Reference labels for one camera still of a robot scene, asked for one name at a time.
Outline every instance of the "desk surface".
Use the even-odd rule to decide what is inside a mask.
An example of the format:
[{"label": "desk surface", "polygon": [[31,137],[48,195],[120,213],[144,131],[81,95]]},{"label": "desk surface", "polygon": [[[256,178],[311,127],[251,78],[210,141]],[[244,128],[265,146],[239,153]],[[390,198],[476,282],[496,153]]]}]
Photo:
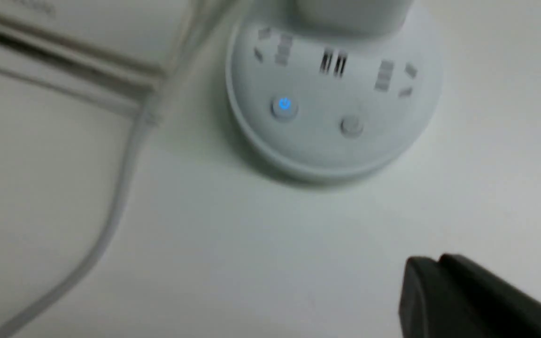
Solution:
[{"label": "desk surface", "polygon": [[[165,96],[104,261],[18,337],[399,337],[404,261],[443,252],[541,300],[541,5],[425,3],[445,45],[433,122],[331,188],[281,179],[236,131],[228,17]],[[129,124],[0,77],[0,323],[97,236]]]}]

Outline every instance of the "power socket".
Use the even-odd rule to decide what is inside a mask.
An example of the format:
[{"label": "power socket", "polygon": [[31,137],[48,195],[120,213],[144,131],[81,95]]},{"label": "power socket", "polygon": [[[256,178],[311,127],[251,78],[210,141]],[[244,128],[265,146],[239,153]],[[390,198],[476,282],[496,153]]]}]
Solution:
[{"label": "power socket", "polygon": [[413,4],[401,28],[379,37],[323,30],[292,13],[291,0],[257,0],[232,35],[227,90],[247,139],[288,175],[314,182],[363,176],[397,158],[441,93],[427,12]]}]

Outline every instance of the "gray button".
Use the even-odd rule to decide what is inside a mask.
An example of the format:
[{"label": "gray button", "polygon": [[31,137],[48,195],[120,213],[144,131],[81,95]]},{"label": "gray button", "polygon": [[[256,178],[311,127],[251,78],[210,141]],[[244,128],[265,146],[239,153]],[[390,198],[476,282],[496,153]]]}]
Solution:
[{"label": "gray button", "polygon": [[349,115],[341,120],[341,133],[345,137],[358,137],[364,130],[364,124],[356,115]]},{"label": "gray button", "polygon": [[298,103],[290,96],[277,96],[272,102],[272,114],[279,120],[291,120],[298,113]]}]

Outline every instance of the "plug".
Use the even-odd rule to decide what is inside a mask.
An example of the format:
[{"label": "plug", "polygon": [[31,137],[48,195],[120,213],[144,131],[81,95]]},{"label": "plug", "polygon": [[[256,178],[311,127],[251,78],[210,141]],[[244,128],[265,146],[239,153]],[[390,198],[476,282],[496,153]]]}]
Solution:
[{"label": "plug", "polygon": [[297,0],[302,17],[316,26],[382,36],[398,31],[413,0]]}]

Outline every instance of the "power cord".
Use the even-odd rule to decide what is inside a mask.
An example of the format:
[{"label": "power cord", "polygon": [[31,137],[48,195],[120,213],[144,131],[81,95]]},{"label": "power cord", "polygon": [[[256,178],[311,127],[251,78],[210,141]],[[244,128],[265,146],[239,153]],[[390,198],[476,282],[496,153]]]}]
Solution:
[{"label": "power cord", "polygon": [[[176,55],[169,60],[168,74],[170,77],[178,73],[179,69],[182,68],[180,66],[188,64],[193,59],[193,53],[208,38],[221,17],[223,17],[223,14],[226,13],[234,2],[236,1],[193,0],[193,7],[187,13],[182,23],[181,33],[175,41],[174,50],[176,50]],[[114,198],[108,218],[92,248],[79,265],[62,282],[3,323],[0,326],[0,338],[11,338],[50,308],[50,306],[62,299],[64,295],[71,291],[93,270],[101,257],[103,257],[120,224],[124,207],[129,197],[131,178],[135,169],[139,149],[148,130],[148,122],[156,120],[154,112],[159,100],[160,98],[157,92],[148,94],[141,107],[139,116],[135,118],[123,155],[120,174],[116,180]]]},{"label": "power cord", "polygon": [[87,253],[85,258],[68,274],[68,276],[56,287],[48,291],[45,295],[24,308],[20,313],[12,317],[0,326],[0,338],[10,338],[23,329],[24,326],[32,322],[41,313],[45,312],[50,306],[60,300],[68,291],[80,283],[99,262],[106,252],[126,206],[129,197],[129,188],[131,178],[137,162],[137,155],[141,148],[142,140],[148,130],[148,121],[152,119],[153,113],[157,107],[159,97],[157,94],[150,94],[142,106],[141,113],[135,118],[131,135],[126,144],[123,155],[120,174],[116,180],[114,188],[114,198],[108,214],[105,226],[101,230],[99,238]]}]

